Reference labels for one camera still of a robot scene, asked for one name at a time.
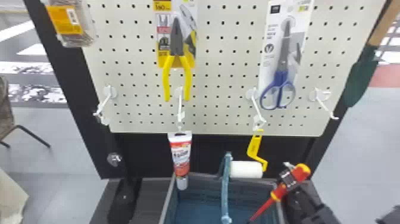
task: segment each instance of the chair leg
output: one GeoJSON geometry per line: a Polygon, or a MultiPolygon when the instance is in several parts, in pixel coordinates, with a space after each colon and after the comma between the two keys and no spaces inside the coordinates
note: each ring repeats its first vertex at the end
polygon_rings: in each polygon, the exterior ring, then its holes
{"type": "Polygon", "coordinates": [[[0,141],[0,145],[3,145],[5,148],[11,148],[10,145],[8,145],[7,143],[0,141]]]}
{"type": "Polygon", "coordinates": [[[25,133],[27,133],[28,135],[34,137],[36,140],[38,140],[40,143],[46,145],[47,148],[51,148],[50,144],[48,144],[46,141],[44,141],[43,139],[41,139],[40,137],[38,137],[37,135],[35,135],[33,132],[31,132],[30,130],[28,130],[26,127],[24,127],[24,126],[22,126],[22,125],[15,125],[15,128],[19,128],[19,129],[23,130],[25,133]]]}

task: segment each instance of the pegboard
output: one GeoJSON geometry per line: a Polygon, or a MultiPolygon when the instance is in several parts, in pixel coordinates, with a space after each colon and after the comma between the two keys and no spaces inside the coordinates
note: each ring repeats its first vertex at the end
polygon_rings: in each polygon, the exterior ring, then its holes
{"type": "MultiPolygon", "coordinates": [[[[385,0],[316,0],[296,78],[296,99],[285,110],[262,110],[266,135],[320,136],[329,115],[308,99],[318,87],[332,91],[334,109],[354,62],[385,0]]],[[[198,1],[196,69],[191,99],[184,102],[185,129],[198,134],[251,135],[268,1],[198,1]]],[[[105,107],[112,132],[177,130],[177,101],[165,102],[162,69],[156,62],[155,15],[151,0],[89,0],[98,40],[84,48],[98,93],[105,85],[118,97],[105,107]]],[[[171,92],[184,84],[183,69],[171,70],[171,92]]]]}

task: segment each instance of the paint roller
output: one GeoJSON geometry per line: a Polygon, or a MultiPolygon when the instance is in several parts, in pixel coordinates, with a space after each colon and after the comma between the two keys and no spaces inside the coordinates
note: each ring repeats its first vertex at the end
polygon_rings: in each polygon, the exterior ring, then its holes
{"type": "Polygon", "coordinates": [[[257,156],[264,130],[258,129],[247,148],[247,155],[256,161],[231,161],[231,178],[262,178],[267,170],[268,162],[257,156]]]}

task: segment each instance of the chair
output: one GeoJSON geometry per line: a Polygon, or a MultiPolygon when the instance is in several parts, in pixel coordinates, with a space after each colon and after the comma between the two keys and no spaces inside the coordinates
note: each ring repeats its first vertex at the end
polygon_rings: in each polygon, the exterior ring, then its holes
{"type": "Polygon", "coordinates": [[[21,129],[28,135],[34,137],[40,143],[46,145],[46,147],[51,147],[50,144],[35,135],[26,127],[22,125],[15,125],[14,115],[13,111],[11,110],[11,103],[8,97],[8,81],[4,76],[0,76],[0,145],[5,146],[6,148],[11,148],[11,146],[5,143],[3,139],[15,129],[21,129]]]}

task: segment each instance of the red screwdriver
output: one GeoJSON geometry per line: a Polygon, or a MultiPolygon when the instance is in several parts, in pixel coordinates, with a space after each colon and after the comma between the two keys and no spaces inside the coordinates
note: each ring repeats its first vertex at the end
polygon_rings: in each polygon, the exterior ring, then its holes
{"type": "Polygon", "coordinates": [[[295,166],[292,170],[287,170],[286,172],[281,173],[281,178],[283,180],[282,183],[280,183],[275,190],[271,191],[270,199],[268,199],[268,201],[265,202],[256,211],[256,213],[253,214],[253,216],[251,216],[251,218],[247,221],[247,224],[253,222],[272,204],[274,204],[275,202],[280,202],[283,196],[293,190],[297,184],[305,181],[310,174],[310,168],[302,163],[297,164],[297,166],[295,166]]]}

